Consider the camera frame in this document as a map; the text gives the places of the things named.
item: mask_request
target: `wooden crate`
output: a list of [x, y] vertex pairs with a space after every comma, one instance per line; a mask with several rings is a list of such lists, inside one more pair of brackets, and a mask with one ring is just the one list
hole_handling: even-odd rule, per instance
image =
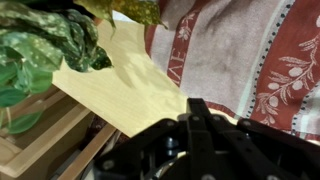
[[44, 109], [27, 132], [0, 132], [0, 180], [48, 179], [84, 138], [93, 114], [56, 87], [11, 108], [12, 118]]

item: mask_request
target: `potted plant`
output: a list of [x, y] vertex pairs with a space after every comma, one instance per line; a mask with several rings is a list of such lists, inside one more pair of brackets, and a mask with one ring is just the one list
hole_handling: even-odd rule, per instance
[[138, 23], [162, 24], [153, 1], [0, 0], [0, 128], [4, 119], [8, 133], [32, 127], [42, 112], [11, 120], [10, 107], [47, 91], [62, 61], [78, 72], [112, 67], [92, 20], [106, 19], [115, 29], [112, 10]]

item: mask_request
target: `red striped cloth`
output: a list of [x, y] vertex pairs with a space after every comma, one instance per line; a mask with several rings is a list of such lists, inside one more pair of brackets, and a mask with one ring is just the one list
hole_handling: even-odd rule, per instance
[[146, 51], [190, 97], [320, 139], [318, 0], [160, 0]]

